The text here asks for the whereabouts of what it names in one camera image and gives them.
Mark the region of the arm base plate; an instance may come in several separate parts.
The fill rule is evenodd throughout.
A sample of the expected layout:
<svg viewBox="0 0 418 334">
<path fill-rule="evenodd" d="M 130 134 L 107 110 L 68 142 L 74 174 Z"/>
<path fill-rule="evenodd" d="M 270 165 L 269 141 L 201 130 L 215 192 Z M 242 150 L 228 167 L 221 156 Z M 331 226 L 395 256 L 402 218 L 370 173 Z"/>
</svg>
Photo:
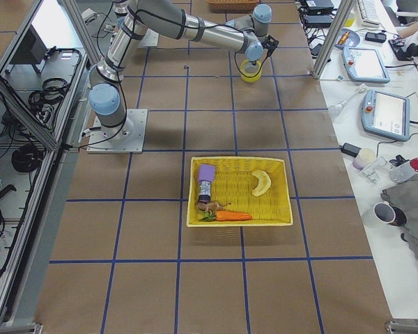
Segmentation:
<svg viewBox="0 0 418 334">
<path fill-rule="evenodd" d="M 93 154 L 142 153 L 147 118 L 147 109 L 128 109 L 127 120 L 119 131 L 118 127 L 102 127 L 95 117 L 93 126 L 99 130 L 91 133 L 86 150 Z"/>
</svg>

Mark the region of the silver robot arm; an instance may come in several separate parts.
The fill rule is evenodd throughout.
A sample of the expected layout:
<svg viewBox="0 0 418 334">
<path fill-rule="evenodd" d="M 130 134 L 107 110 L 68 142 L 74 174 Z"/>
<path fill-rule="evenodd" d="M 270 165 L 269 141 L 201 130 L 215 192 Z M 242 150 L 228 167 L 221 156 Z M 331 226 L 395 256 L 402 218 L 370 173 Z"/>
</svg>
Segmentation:
<svg viewBox="0 0 418 334">
<path fill-rule="evenodd" d="M 216 24 L 186 13 L 171 1 L 128 1 L 112 44 L 89 74 L 88 102 L 100 121 L 104 140 L 121 140 L 132 128 L 121 83 L 127 61 L 148 30 L 243 54 L 259 74 L 258 60 L 269 58 L 279 44 L 269 34 L 271 19 L 272 9 L 266 4 L 258 4 L 248 15 Z"/>
</svg>

